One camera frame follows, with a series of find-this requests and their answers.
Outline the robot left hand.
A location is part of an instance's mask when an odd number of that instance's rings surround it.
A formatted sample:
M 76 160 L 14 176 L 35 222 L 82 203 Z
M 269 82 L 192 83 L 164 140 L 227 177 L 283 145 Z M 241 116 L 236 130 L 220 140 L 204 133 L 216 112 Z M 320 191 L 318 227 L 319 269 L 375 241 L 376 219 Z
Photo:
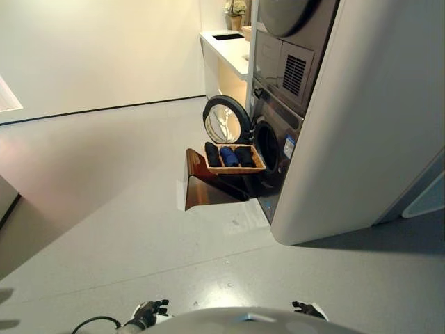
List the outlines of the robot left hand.
M 168 299 L 143 302 L 134 311 L 133 320 L 139 323 L 143 329 L 160 324 L 171 318 L 168 314 L 169 302 Z

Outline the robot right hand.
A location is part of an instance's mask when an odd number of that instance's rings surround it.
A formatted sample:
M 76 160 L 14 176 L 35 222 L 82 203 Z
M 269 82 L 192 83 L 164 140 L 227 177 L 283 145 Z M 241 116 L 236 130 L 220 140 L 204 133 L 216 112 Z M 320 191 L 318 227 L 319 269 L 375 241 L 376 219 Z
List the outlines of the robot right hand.
M 324 313 L 323 309 L 316 303 L 303 303 L 299 301 L 292 301 L 291 305 L 294 308 L 294 312 L 298 312 L 305 315 L 310 315 L 313 317 L 318 317 L 325 321 L 328 321 L 327 315 Z

